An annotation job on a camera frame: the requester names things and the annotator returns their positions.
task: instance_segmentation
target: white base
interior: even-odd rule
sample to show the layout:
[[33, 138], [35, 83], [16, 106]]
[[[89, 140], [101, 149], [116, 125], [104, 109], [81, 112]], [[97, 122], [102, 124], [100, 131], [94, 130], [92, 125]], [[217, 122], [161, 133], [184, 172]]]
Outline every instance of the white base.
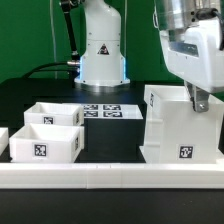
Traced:
[[[185, 99], [183, 101], [184, 104], [190, 105], [190, 103], [181, 88], [171, 88], [170, 92], [168, 92], [167, 89], [162, 91], [161, 87], [159, 87], [160, 91], [157, 92], [158, 89], [155, 88], [156, 87], [153, 87], [153, 93], [155, 96], [153, 110], [155, 110], [154, 112], [159, 118], [154, 119], [155, 126], [153, 127], [157, 128], [156, 130], [159, 131], [161, 129], [157, 124], [160, 125], [161, 122], [165, 122], [164, 124], [172, 124], [168, 122], [170, 119], [166, 120], [166, 116], [173, 114], [172, 110], [176, 108], [175, 104], [180, 104], [180, 108], [183, 108], [183, 105], [181, 105], [181, 101], [183, 101], [183, 99]], [[146, 91], [145, 95], [145, 99], [146, 101], [148, 100], [148, 103], [150, 102], [150, 91]], [[172, 101], [172, 107], [169, 106], [169, 100]], [[215, 133], [218, 135], [220, 133], [220, 119], [223, 114], [223, 104], [220, 101], [215, 100], [215, 102], [220, 109], [219, 113], [214, 113], [217, 115], [217, 117], [214, 116], [217, 126], [214, 126], [213, 122], [210, 122], [210, 125], [211, 128], [215, 128]], [[151, 112], [153, 112], [153, 110], [148, 111], [148, 115], [152, 115]], [[189, 112], [187, 114], [198, 117], [196, 120], [201, 124], [201, 117], [205, 118], [205, 115], [193, 115], [191, 110], [187, 110], [187, 112]], [[205, 130], [206, 132], [211, 131], [210, 128], [203, 128], [202, 130]], [[147, 164], [6, 163], [0, 164], [0, 188], [224, 188], [224, 156], [217, 150], [217, 139], [213, 141], [214, 147], [207, 147], [205, 150], [207, 153], [205, 157], [209, 159], [208, 155], [212, 155], [210, 161], [208, 161], [207, 158], [203, 160], [205, 157], [201, 156], [204, 154], [199, 153], [198, 158], [202, 159], [201, 163], [199, 159], [196, 159], [196, 157], [190, 163], [189, 161], [186, 162], [186, 160], [177, 160], [175, 153], [171, 153], [173, 157], [169, 157], [170, 154], [167, 154], [167, 152], [177, 153], [177, 151], [176, 147], [164, 148], [162, 147], [164, 144], [159, 144], [162, 139], [167, 141], [166, 138], [163, 138], [160, 135], [149, 135], [149, 137], [150, 138], [148, 140], [153, 137], [155, 139], [157, 138], [158, 141], [150, 143], [153, 147], [151, 147], [149, 154], [150, 157], [154, 158], [154, 161], [150, 162], [150, 158], [147, 161], [147, 158], [145, 157], [148, 162]], [[141, 147], [141, 150], [144, 155], [146, 146]]]
[[0, 188], [224, 188], [224, 164], [0, 164]]

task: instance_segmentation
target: warning label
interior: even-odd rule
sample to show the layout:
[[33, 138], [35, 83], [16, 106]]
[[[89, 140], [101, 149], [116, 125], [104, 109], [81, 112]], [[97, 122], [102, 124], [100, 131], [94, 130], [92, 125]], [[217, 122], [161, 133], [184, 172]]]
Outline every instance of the warning label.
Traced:
[[107, 49], [105, 44], [103, 44], [103, 46], [100, 48], [98, 54], [109, 55], [109, 51], [108, 51], [108, 49]]

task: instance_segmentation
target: black tabletop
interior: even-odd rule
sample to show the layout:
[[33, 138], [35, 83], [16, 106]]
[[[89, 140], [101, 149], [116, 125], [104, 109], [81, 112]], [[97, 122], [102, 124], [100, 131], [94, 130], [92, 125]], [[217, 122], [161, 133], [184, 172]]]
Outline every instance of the black tabletop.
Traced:
[[[143, 96], [144, 83], [138, 82], [133, 83], [129, 90], [93, 94], [71, 88], [69, 80], [9, 79], [0, 84], [0, 126], [9, 127], [12, 135], [24, 125], [23, 112], [38, 101], [133, 104], [139, 106], [145, 119]], [[94, 123], [85, 123], [88, 129], [92, 125]], [[131, 125], [137, 125], [142, 135], [142, 123]], [[143, 141], [141, 135], [135, 139], [136, 146]], [[99, 156], [86, 156], [91, 150], [96, 150]], [[102, 157], [99, 151], [98, 148], [87, 149], [79, 162], [101, 162], [108, 159]], [[9, 162], [7, 155], [7, 152], [3, 153], [2, 162]], [[138, 154], [138, 147], [135, 155], [135, 158], [126, 161], [121, 155], [111, 156], [106, 162], [117, 160], [144, 163]], [[223, 207], [224, 191], [216, 189], [0, 190], [1, 223], [223, 224]]]

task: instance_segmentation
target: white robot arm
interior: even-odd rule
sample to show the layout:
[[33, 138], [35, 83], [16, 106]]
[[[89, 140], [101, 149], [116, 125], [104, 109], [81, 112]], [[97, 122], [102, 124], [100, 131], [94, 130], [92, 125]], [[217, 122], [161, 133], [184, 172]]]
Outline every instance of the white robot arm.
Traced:
[[80, 75], [75, 79], [75, 85], [94, 92], [110, 92], [128, 85], [130, 80], [126, 78], [125, 58], [120, 53], [120, 14], [104, 0], [61, 2], [71, 7], [82, 4], [85, 11], [86, 52], [80, 58]]
[[223, 21], [219, 0], [155, 0], [155, 26], [168, 70], [185, 80], [197, 112], [224, 90]]

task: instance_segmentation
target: white box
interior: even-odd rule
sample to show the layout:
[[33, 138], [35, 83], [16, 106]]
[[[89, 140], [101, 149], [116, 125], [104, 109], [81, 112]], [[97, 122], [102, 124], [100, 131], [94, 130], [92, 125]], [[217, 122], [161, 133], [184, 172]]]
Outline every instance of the white box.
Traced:
[[0, 155], [9, 144], [9, 132], [8, 128], [0, 128]]
[[72, 163], [84, 148], [84, 128], [26, 124], [9, 142], [12, 162]]
[[55, 124], [78, 126], [84, 123], [81, 104], [57, 104], [37, 102], [24, 112], [24, 122], [34, 124]]

